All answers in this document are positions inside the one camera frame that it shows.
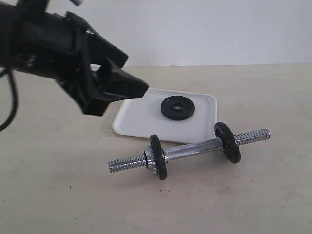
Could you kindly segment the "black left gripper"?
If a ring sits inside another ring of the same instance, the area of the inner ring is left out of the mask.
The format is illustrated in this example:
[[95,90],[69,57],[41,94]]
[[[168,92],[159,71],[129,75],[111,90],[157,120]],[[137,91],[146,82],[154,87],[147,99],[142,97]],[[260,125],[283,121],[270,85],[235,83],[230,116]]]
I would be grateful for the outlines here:
[[[54,79],[85,115],[105,113],[105,93],[119,99],[145,95],[149,85],[122,69],[128,58],[71,12],[14,14],[15,70]],[[91,65],[99,68],[93,72]]]

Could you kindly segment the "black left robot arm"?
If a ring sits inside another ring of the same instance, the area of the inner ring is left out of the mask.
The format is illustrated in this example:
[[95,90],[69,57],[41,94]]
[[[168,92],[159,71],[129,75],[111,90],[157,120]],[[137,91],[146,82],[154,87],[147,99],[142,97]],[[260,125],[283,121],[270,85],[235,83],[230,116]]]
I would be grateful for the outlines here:
[[72,12],[48,13],[46,0],[0,4],[0,63],[55,80],[86,115],[142,98],[149,85],[123,70],[128,55]]

